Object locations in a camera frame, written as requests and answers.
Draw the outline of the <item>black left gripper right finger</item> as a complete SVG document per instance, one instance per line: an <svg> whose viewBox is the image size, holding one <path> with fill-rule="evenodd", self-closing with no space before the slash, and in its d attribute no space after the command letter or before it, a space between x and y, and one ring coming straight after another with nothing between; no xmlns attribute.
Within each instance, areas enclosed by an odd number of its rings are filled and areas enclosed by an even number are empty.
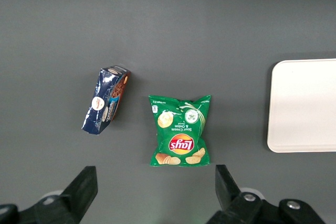
<svg viewBox="0 0 336 224"><path fill-rule="evenodd" d="M216 165L215 191L222 209L208 223L324 223L304 201L283 199L274 206L252 191L242 191L226 165Z"/></svg>

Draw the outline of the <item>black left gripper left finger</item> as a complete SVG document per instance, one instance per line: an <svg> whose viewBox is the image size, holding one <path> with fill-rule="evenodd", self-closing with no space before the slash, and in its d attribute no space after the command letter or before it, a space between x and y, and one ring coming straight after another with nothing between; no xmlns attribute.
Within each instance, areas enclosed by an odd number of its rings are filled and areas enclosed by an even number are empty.
<svg viewBox="0 0 336 224"><path fill-rule="evenodd" d="M80 223L98 193L95 166L86 166L60 195L42 198L19 211L15 204L1 205L1 223Z"/></svg>

